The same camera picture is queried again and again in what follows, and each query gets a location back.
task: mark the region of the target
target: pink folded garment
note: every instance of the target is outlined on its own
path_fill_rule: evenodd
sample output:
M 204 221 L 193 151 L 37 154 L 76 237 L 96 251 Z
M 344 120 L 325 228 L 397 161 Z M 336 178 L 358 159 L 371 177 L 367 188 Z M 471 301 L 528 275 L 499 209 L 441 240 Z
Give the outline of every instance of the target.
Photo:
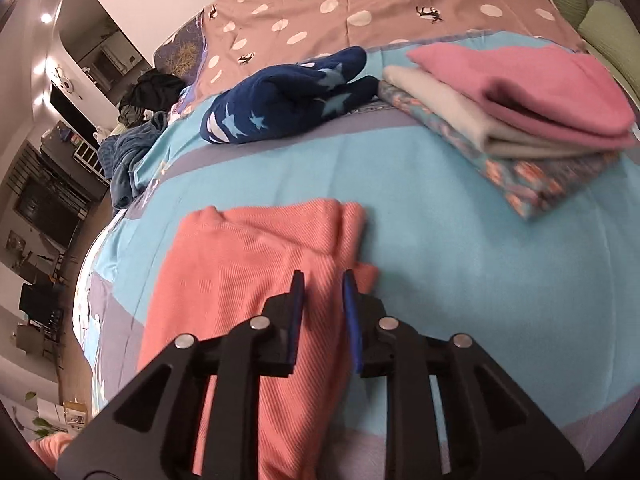
M 364 222 L 360 205 L 335 200 L 224 213 L 208 207 L 182 220 L 162 263 L 142 339 L 141 368 L 178 334 L 206 339 L 228 333 L 259 314 L 268 297 L 287 292 L 294 270 L 305 274 L 296 369 L 286 380 L 260 380 L 260 480 L 315 478 L 322 440 L 350 368 L 342 272 L 353 268 L 362 291 L 371 290 L 377 275 L 375 267 L 356 262 Z M 198 435 L 198 474 L 214 384 Z
M 634 143 L 633 111 L 590 54 L 555 45 L 473 50 L 433 43 L 407 56 L 489 115 L 528 134 L 602 150 Z

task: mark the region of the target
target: wooden floor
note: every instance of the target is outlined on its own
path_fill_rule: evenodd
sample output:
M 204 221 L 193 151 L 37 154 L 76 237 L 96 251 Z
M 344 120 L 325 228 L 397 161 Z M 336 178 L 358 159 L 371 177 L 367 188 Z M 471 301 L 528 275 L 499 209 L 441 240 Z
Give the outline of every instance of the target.
M 82 354 L 82 348 L 74 336 L 72 327 L 72 309 L 76 281 L 82 261 L 89 251 L 89 247 L 100 231 L 111 221 L 111 198 L 107 193 L 105 199 L 95 206 L 82 224 L 78 236 L 74 239 L 68 254 L 76 257 L 76 264 L 67 263 L 63 269 L 63 276 L 68 281 L 60 301 L 65 309 L 65 330 L 62 337 L 58 384 L 60 388 L 60 402 L 77 400 L 84 402 L 91 413 L 91 380 L 92 372 L 89 363 Z

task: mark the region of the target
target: beige folded garment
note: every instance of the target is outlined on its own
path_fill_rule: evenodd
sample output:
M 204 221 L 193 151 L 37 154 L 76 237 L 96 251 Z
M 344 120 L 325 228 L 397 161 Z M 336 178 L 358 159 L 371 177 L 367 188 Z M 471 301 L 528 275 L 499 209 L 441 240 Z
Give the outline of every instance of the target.
M 483 153 L 501 158 L 562 158 L 598 151 L 517 130 L 420 68 L 387 66 L 383 78 L 418 99 Z

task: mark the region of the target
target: framed picture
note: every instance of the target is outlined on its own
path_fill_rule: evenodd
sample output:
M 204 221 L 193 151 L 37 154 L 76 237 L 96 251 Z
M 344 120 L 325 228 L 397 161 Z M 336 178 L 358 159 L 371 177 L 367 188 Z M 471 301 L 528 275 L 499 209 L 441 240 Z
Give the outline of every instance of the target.
M 16 256 L 22 256 L 26 245 L 27 242 L 24 241 L 24 238 L 18 235 L 15 231 L 9 232 L 9 237 L 6 239 L 6 249 L 9 252 L 14 253 Z

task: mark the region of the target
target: floral folded garment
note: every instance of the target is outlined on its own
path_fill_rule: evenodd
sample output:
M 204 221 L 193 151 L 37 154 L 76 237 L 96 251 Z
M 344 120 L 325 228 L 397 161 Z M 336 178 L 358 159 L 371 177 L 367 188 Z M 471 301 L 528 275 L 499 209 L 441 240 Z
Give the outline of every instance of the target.
M 480 152 L 464 135 L 404 90 L 380 81 L 378 96 L 452 144 L 524 219 L 554 208 L 620 160 L 619 152 L 539 160 L 497 158 Z

